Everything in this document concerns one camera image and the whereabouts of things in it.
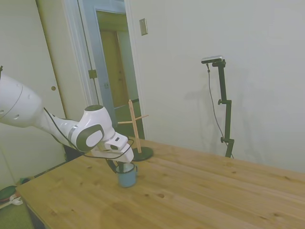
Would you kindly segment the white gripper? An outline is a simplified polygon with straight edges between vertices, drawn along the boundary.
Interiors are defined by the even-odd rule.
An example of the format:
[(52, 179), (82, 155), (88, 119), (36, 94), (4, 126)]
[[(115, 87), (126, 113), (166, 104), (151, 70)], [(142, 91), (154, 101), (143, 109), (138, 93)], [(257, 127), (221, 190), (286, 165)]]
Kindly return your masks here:
[(124, 163), (130, 163), (134, 154), (128, 142), (117, 143), (107, 141), (99, 143), (92, 151), (92, 155), (106, 159), (107, 165), (115, 173), (124, 173)]

